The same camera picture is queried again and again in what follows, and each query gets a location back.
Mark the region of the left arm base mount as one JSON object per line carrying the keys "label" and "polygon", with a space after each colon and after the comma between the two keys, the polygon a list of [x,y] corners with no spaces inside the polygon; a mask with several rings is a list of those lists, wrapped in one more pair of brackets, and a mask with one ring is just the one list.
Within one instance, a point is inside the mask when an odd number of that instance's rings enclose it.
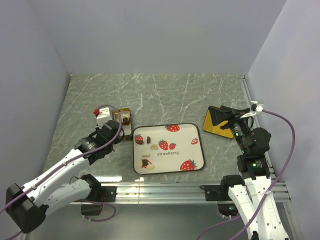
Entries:
{"label": "left arm base mount", "polygon": [[[99,203],[113,203],[116,200],[117,187],[116,186],[100,186],[92,191],[84,200],[99,202]],[[102,213],[103,205],[97,203],[82,204],[81,214],[90,216],[99,216]]]}

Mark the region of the white heart chocolate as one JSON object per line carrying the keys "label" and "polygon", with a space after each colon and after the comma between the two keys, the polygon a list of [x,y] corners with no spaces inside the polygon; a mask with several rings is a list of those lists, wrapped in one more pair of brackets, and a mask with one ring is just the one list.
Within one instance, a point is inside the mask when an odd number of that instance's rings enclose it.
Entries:
{"label": "white heart chocolate", "polygon": [[152,145],[150,146],[150,149],[151,149],[151,150],[157,150],[157,149],[158,149],[158,145],[157,145],[157,144],[152,144]]}

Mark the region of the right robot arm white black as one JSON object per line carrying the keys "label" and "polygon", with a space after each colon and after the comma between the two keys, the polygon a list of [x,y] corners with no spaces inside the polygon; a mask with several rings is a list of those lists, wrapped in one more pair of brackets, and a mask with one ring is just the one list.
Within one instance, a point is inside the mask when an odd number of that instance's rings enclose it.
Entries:
{"label": "right robot arm white black", "polygon": [[237,157],[239,175],[226,175],[220,182],[220,194],[232,200],[244,223],[233,239],[243,232],[250,240],[288,240],[274,199],[272,181],[266,160],[271,134],[264,128],[251,128],[248,118],[261,113],[262,104],[254,102],[246,109],[209,106],[213,126],[230,130],[241,155]]}

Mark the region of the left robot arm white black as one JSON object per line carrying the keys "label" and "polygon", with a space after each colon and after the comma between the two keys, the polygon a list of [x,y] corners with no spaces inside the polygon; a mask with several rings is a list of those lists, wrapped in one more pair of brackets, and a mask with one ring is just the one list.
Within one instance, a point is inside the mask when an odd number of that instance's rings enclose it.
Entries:
{"label": "left robot arm white black", "polygon": [[122,124],[109,120],[82,138],[73,149],[45,173],[23,186],[14,183],[6,190],[3,210],[28,234],[38,228],[53,212],[78,201],[101,201],[104,190],[91,174],[67,184],[79,171],[103,159],[122,138]]}

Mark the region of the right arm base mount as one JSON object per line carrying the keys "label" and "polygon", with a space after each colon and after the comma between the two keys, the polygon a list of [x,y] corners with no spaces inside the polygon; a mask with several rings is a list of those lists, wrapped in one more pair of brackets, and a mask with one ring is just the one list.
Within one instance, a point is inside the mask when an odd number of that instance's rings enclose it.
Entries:
{"label": "right arm base mount", "polygon": [[217,212],[223,219],[232,219],[238,215],[237,207],[229,203],[231,199],[224,194],[220,185],[207,184],[200,185],[199,188],[204,191],[207,202],[217,202]]}

